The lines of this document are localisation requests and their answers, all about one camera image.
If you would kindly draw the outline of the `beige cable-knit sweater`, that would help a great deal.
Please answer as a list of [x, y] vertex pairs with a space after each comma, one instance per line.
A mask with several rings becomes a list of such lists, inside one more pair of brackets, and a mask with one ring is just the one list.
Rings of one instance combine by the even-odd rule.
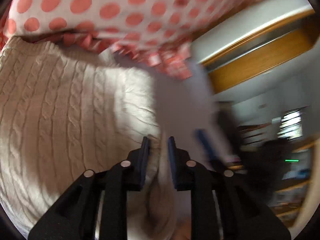
[[129, 193], [129, 239], [176, 224], [155, 80], [145, 70], [52, 42], [12, 37], [1, 51], [1, 206], [22, 234], [83, 172], [108, 170], [150, 139], [145, 184]]

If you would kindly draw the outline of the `lavender bed sheet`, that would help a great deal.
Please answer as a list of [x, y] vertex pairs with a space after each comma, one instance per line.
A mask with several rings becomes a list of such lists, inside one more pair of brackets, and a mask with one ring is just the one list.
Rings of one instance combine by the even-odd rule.
[[157, 122], [165, 138], [174, 137], [176, 146], [188, 151], [191, 159], [210, 168], [205, 152], [195, 137], [203, 129], [220, 159], [232, 158], [231, 146], [216, 123], [219, 106], [214, 102], [213, 90], [204, 68], [193, 59], [187, 60], [192, 76], [176, 80], [127, 56], [116, 54], [114, 59], [122, 67], [137, 67], [148, 71], [155, 80]]

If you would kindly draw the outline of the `pink polka dot pillow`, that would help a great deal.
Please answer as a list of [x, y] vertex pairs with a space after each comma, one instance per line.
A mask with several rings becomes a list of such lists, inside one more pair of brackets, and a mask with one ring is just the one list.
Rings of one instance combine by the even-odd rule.
[[1, 45], [13, 36], [128, 55], [177, 79], [191, 77], [191, 35], [260, 0], [12, 0]]

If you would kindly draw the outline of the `wooden door frame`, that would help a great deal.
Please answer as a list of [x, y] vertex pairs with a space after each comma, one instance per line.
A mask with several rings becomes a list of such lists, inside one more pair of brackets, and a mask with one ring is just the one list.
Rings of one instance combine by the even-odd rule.
[[300, 12], [242, 38], [204, 61], [214, 92], [223, 92], [311, 50], [319, 15]]

